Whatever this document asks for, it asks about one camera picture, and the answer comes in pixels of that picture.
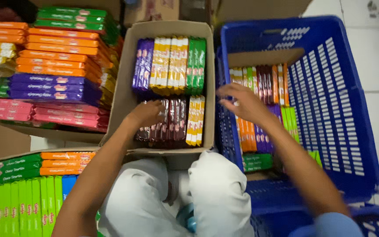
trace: leg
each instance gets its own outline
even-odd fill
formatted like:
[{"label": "leg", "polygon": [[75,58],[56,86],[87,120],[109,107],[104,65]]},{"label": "leg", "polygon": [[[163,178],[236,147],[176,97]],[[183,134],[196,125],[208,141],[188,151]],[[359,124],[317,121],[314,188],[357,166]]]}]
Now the leg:
[{"label": "leg", "polygon": [[163,206],[167,195],[162,159],[124,164],[100,209],[100,232],[107,237],[191,236]]},{"label": "leg", "polygon": [[246,177],[235,164],[205,151],[188,173],[198,236],[254,236]]}]

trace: person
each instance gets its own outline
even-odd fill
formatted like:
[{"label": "person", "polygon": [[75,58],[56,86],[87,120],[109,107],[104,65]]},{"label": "person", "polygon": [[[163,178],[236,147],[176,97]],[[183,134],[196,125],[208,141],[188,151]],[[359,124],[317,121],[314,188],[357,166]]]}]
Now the person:
[{"label": "person", "polygon": [[[250,89],[232,83],[222,86],[217,94],[238,100],[238,106],[227,99],[220,103],[270,136],[287,175],[315,217],[316,236],[362,236],[326,173]],[[122,165],[137,129],[162,121],[162,110],[160,101],[150,101],[126,116],[77,179],[62,205],[52,236],[96,236],[98,210],[98,227],[106,236],[193,236],[161,203],[169,186],[165,162],[153,158]],[[205,151],[188,174],[196,236],[254,236],[250,196],[245,192],[247,179],[235,164]]]}]

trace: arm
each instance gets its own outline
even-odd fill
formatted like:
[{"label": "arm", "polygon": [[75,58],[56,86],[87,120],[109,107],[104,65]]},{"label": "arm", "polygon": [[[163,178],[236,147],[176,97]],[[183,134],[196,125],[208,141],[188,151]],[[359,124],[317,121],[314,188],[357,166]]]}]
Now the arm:
[{"label": "arm", "polygon": [[53,237],[96,236],[96,213],[122,167],[127,148],[140,127],[162,121],[160,101],[138,105],[97,152],[77,179],[56,219]]},{"label": "arm", "polygon": [[271,138],[276,152],[299,193],[315,216],[337,212],[350,216],[332,181],[308,153],[289,135],[279,119],[249,88],[236,83],[218,90],[222,97],[233,96],[239,105],[220,100],[235,115],[259,125]]}]

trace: floor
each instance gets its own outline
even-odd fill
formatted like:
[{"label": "floor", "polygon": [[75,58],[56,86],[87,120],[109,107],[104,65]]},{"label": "floor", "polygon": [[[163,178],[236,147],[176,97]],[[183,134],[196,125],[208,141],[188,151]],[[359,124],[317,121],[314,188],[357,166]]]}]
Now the floor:
[{"label": "floor", "polygon": [[[379,0],[375,17],[370,17],[369,0],[314,0],[304,16],[336,15],[343,20],[348,34],[350,47],[356,67],[365,90],[369,117],[374,132],[377,155],[379,158]],[[45,148],[95,146],[97,144],[64,142],[46,138],[31,138],[32,151]],[[177,172],[179,179],[187,181],[186,172]],[[186,190],[182,187],[181,196],[185,199]],[[371,200],[379,205],[379,195]]]}]

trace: hand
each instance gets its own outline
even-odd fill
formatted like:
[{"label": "hand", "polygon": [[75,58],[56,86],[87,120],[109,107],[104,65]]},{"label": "hand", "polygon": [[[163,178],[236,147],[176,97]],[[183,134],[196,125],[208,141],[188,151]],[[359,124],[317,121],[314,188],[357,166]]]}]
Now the hand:
[{"label": "hand", "polygon": [[254,94],[254,92],[238,83],[231,83],[220,87],[217,90],[217,95],[222,98],[232,96],[235,100],[237,100],[238,106],[226,99],[221,99],[219,103],[225,106],[236,116],[246,121],[250,121],[261,126],[267,118],[273,117],[265,104],[257,95]]},{"label": "hand", "polygon": [[160,100],[151,100],[137,105],[127,117],[136,124],[137,128],[150,127],[163,121],[164,117],[161,112],[164,111],[165,107]]}]

